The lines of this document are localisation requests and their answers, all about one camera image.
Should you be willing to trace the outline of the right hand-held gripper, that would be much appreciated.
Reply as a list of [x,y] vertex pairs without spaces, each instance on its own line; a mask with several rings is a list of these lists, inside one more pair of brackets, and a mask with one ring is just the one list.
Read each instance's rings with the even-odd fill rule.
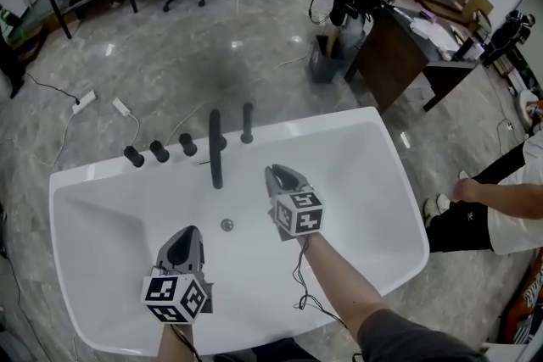
[[282,242],[322,230],[324,204],[304,175],[273,164],[265,168],[264,177],[271,205],[268,215]]

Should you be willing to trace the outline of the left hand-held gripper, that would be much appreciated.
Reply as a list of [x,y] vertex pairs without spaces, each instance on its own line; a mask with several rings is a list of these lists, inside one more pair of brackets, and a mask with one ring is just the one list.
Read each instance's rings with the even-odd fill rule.
[[213,284],[204,278],[204,244],[197,226],[187,226],[159,250],[143,278],[141,303],[164,324],[193,325],[213,313]]

